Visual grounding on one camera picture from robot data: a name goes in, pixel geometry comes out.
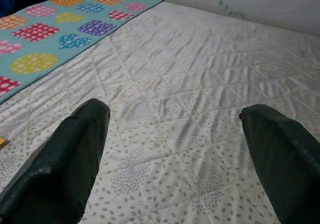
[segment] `orange heart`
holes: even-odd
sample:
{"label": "orange heart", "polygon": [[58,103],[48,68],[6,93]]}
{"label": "orange heart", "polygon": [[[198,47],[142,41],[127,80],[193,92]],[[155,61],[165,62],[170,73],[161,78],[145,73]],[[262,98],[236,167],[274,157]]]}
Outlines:
{"label": "orange heart", "polygon": [[50,0],[50,2],[61,7],[71,7],[84,2],[84,0]]}
{"label": "orange heart", "polygon": [[119,3],[122,3],[124,0],[96,0],[97,2],[108,4],[111,6],[117,5]]}
{"label": "orange heart", "polygon": [[13,29],[27,23],[27,19],[19,15],[8,15],[0,18],[0,30]]}

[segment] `white bedsheet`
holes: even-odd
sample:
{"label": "white bedsheet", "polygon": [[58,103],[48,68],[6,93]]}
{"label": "white bedsheet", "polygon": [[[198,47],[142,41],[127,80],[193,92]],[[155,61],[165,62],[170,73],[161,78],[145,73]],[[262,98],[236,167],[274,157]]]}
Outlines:
{"label": "white bedsheet", "polygon": [[89,98],[112,111],[83,224],[279,223],[238,113],[320,139],[320,39],[163,2],[0,105],[0,190]]}

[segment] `red square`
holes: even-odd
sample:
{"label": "red square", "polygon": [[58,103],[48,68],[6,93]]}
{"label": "red square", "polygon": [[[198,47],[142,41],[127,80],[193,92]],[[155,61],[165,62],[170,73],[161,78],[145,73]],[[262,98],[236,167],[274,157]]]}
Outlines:
{"label": "red square", "polygon": [[16,38],[24,38],[30,42],[38,42],[57,33],[59,28],[55,28],[42,23],[35,23],[31,26],[16,30],[12,33]]}
{"label": "red square", "polygon": [[0,76],[0,97],[4,94],[10,92],[12,89],[20,85],[20,82],[17,80],[11,80],[4,76]]}

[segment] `yellow object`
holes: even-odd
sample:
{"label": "yellow object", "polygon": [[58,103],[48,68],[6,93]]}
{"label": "yellow object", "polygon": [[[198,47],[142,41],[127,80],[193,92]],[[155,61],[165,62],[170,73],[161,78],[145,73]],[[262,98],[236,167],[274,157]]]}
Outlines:
{"label": "yellow object", "polygon": [[0,148],[2,148],[7,143],[8,143],[8,140],[0,136]]}
{"label": "yellow object", "polygon": [[82,15],[75,15],[72,12],[63,12],[56,16],[57,23],[77,23],[84,17]]}
{"label": "yellow object", "polygon": [[11,70],[18,74],[32,74],[52,68],[58,61],[50,53],[33,53],[24,55],[11,64]]}

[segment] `pink heart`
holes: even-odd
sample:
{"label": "pink heart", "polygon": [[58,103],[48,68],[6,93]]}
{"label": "pink heart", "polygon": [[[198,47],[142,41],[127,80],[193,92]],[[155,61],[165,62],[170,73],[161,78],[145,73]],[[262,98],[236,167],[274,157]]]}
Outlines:
{"label": "pink heart", "polygon": [[14,53],[21,48],[22,45],[20,43],[11,44],[9,40],[0,40],[0,55]]}
{"label": "pink heart", "polygon": [[125,13],[122,10],[113,10],[109,12],[109,17],[112,21],[121,21],[127,18],[131,18],[133,14]]}
{"label": "pink heart", "polygon": [[141,3],[128,3],[127,5],[124,6],[125,9],[132,11],[132,12],[139,12],[139,11],[144,11],[145,9],[148,9],[146,5],[143,5]]}
{"label": "pink heart", "polygon": [[51,6],[35,4],[25,9],[25,12],[32,17],[47,17],[56,13],[56,9]]}

